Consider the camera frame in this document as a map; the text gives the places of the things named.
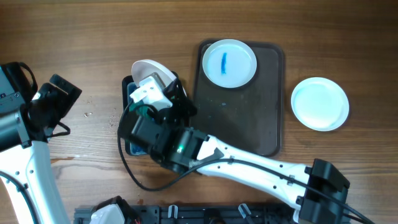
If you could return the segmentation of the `white plate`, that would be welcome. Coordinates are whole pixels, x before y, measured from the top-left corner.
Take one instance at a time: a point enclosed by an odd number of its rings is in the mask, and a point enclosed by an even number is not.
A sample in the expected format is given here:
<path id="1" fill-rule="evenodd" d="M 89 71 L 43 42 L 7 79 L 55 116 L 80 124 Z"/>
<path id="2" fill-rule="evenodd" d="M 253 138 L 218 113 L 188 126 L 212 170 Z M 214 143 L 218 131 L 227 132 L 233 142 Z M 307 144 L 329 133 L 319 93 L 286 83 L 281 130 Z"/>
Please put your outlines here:
<path id="1" fill-rule="evenodd" d="M 257 58 L 244 42 L 223 39 L 211 44 L 201 60 L 205 76 L 222 88 L 239 88 L 254 77 Z"/>
<path id="2" fill-rule="evenodd" d="M 144 59 L 134 62 L 131 67 L 131 75 L 137 87 L 139 87 L 140 81 L 147 77 L 154 77 L 162 91 L 165 90 L 164 87 L 167 84 L 172 82 L 172 71 L 155 60 Z"/>
<path id="3" fill-rule="evenodd" d="M 349 116 L 349 100 L 335 82 L 322 77 L 301 81 L 290 99 L 293 114 L 306 127 L 332 131 L 342 126 Z"/>

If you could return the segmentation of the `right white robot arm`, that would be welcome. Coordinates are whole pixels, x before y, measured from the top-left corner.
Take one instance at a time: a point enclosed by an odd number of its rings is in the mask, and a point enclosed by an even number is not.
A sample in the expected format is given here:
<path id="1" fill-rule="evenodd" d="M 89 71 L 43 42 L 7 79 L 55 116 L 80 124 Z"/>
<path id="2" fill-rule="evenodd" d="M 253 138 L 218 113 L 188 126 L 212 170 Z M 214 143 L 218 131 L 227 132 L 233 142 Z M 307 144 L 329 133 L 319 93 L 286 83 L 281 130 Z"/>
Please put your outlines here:
<path id="1" fill-rule="evenodd" d="M 178 78 L 165 82 L 149 75 L 138 81 L 130 97 L 134 126 L 126 139 L 160 166 L 181 177 L 198 172 L 263 191 L 293 208 L 296 223 L 341 223 L 348 213 L 349 182 L 333 164 L 275 161 L 187 127 L 197 108 Z"/>

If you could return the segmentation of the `green scrubbing sponge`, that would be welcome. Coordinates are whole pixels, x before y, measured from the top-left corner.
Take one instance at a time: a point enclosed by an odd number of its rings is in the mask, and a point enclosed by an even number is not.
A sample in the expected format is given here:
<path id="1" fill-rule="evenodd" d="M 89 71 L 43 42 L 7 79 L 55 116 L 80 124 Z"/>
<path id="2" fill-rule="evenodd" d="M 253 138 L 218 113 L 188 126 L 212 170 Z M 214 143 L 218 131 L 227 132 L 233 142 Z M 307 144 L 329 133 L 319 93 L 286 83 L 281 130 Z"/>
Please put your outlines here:
<path id="1" fill-rule="evenodd" d="M 129 107 L 129 112 L 134 112 L 136 115 L 141 115 L 150 120 L 155 119 L 155 111 L 151 105 L 145 104 L 143 101 L 132 103 Z"/>

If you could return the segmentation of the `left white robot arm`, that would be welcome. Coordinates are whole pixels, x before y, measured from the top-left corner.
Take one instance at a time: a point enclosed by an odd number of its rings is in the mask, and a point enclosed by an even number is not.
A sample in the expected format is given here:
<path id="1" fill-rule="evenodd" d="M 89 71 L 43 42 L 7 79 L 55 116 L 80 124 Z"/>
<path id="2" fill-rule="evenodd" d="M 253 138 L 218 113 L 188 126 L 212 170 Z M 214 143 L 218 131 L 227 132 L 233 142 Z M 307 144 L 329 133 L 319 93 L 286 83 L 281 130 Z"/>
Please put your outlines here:
<path id="1" fill-rule="evenodd" d="M 19 223 L 69 223 L 48 143 L 70 134 L 61 120 L 81 90 L 57 74 L 40 89 L 25 79 L 6 75 L 17 88 L 1 98 L 1 180 Z"/>

